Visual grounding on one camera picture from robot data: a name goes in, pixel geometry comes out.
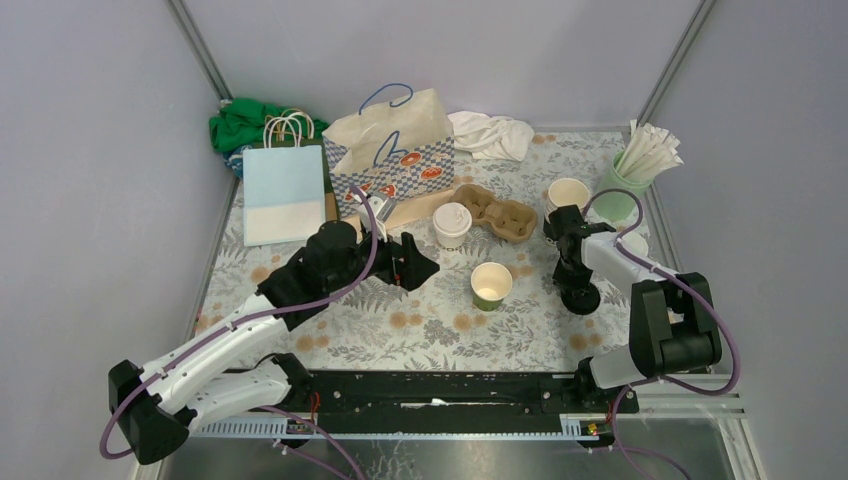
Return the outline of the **stack of black paper cups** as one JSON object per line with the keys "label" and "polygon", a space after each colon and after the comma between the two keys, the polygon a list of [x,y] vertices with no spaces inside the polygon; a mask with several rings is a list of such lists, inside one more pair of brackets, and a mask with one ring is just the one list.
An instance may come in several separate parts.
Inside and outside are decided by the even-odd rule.
{"label": "stack of black paper cups", "polygon": [[576,206],[583,210],[591,198],[588,187],[574,178],[559,178],[546,190],[545,218],[560,207]]}

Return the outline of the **white coffee lid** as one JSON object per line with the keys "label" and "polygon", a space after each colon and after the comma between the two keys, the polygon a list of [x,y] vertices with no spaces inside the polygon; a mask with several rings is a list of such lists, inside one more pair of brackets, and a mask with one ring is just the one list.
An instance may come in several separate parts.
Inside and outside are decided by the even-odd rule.
{"label": "white coffee lid", "polygon": [[446,203],[438,207],[433,214],[434,228],[445,235],[464,234],[472,224],[470,211],[461,203]]}

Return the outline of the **green paper coffee cup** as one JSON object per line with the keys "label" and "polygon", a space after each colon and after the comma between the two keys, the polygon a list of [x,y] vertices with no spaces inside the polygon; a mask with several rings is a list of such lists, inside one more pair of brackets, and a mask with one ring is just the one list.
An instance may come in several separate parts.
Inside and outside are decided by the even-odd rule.
{"label": "green paper coffee cup", "polygon": [[470,283],[473,304],[478,309],[489,312],[499,308],[509,295],[513,287],[513,277],[506,266],[486,262],[473,270]]}

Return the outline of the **blue checkered paper bag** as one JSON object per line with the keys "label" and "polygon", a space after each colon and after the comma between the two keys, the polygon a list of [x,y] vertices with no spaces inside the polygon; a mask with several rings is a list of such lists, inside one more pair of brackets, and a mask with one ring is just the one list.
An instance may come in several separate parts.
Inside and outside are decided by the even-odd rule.
{"label": "blue checkered paper bag", "polygon": [[357,112],[335,120],[322,132],[328,175],[339,216],[356,213],[353,188],[384,193],[401,202],[441,192],[455,176],[454,129],[437,91],[415,91],[383,103],[363,102]]}

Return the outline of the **white paper coffee cup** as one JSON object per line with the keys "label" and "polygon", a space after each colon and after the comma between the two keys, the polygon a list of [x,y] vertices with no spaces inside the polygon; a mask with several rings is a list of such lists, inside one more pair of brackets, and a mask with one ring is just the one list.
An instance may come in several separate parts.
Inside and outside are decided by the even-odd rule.
{"label": "white paper coffee cup", "polygon": [[467,234],[467,230],[455,233],[436,230],[436,239],[442,248],[453,251],[464,244]]}

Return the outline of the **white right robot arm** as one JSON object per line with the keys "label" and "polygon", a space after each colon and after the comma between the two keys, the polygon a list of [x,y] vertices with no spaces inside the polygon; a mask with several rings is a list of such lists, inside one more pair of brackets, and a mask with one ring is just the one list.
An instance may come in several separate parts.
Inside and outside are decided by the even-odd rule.
{"label": "white right robot arm", "polygon": [[582,360],[574,375],[573,396],[583,410],[601,410],[613,388],[721,360],[720,330],[702,275],[666,271],[629,251],[612,226],[588,222],[575,205],[549,214],[545,234],[559,251],[553,283],[567,310],[581,316],[597,310],[601,295],[594,275],[629,298],[627,343]]}

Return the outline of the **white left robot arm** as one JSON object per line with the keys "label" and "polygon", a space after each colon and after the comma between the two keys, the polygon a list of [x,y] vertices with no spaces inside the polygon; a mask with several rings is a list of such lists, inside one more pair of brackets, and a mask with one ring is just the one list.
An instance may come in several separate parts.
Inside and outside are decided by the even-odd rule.
{"label": "white left robot arm", "polygon": [[276,404],[301,409],[311,387],[294,356],[241,373],[230,373],[228,367],[259,344],[291,333],[370,277],[414,291],[438,270],[410,233],[399,240],[371,231],[359,237],[346,222],[324,223],[217,327],[141,366],[123,360],[109,370],[111,417],[101,437],[101,455],[114,458],[108,440],[115,427],[129,445],[121,454],[149,465],[170,456],[209,423]]}

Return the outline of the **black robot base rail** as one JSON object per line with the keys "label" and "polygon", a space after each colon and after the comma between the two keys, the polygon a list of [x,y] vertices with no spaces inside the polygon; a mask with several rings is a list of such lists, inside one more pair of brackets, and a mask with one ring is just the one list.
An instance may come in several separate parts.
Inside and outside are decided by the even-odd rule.
{"label": "black robot base rail", "polygon": [[635,394],[597,390],[581,376],[544,372],[307,370],[291,353],[259,365],[294,377],[277,408],[303,413],[331,434],[547,434],[564,415],[639,410]]}

